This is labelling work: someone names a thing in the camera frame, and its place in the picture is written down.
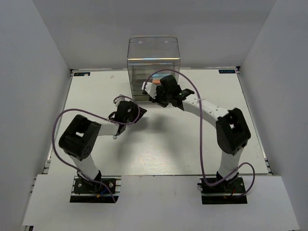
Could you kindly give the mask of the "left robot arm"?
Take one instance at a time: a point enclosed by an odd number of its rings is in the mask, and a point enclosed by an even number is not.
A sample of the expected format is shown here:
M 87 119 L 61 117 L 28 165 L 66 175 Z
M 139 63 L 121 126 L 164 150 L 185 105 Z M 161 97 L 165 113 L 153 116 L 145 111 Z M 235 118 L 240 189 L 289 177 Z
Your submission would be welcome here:
M 101 172 L 96 167 L 91 152 L 99 136 L 122 134 L 126 125 L 137 123 L 147 112 L 132 101 L 120 101 L 116 111 L 102 123 L 76 115 L 59 139 L 59 146 L 73 160 L 77 174 L 91 192 L 97 192 L 102 186 Z

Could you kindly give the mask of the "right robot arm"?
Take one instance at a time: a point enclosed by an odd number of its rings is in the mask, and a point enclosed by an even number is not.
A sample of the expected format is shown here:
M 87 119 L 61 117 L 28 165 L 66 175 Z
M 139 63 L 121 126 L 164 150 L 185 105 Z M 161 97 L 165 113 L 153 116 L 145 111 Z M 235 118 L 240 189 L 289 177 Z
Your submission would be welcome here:
M 192 113 L 216 129 L 217 143 L 221 149 L 221 161 L 216 173 L 216 182 L 203 178 L 205 185 L 218 186 L 223 192 L 235 186 L 238 177 L 239 161 L 244 147 L 251 138 L 251 132 L 242 111 L 238 108 L 227 110 L 201 98 L 197 89 L 181 89 L 173 75 L 160 79 L 156 85 L 145 81 L 142 85 L 149 100 L 161 107 L 169 104 L 185 112 Z

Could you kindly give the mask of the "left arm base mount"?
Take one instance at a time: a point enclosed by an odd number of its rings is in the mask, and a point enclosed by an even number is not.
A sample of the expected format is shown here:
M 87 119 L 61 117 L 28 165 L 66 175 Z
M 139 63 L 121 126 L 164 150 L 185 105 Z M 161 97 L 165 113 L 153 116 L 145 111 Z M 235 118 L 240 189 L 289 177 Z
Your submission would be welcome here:
M 113 204 L 120 196 L 121 176 L 102 176 L 101 182 L 111 191 L 114 199 L 105 186 L 90 185 L 79 176 L 74 177 L 70 203 Z

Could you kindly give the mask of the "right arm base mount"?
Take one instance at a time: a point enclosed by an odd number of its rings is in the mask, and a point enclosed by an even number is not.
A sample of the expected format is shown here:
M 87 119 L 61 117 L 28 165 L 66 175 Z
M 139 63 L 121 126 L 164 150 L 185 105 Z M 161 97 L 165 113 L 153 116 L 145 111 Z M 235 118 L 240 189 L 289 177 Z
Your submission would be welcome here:
M 242 177 L 238 177 L 231 184 L 225 187 L 222 183 L 209 187 L 200 178 L 197 186 L 201 189 L 201 199 L 203 205 L 239 205 L 247 204 L 246 195 L 242 195 L 245 185 Z

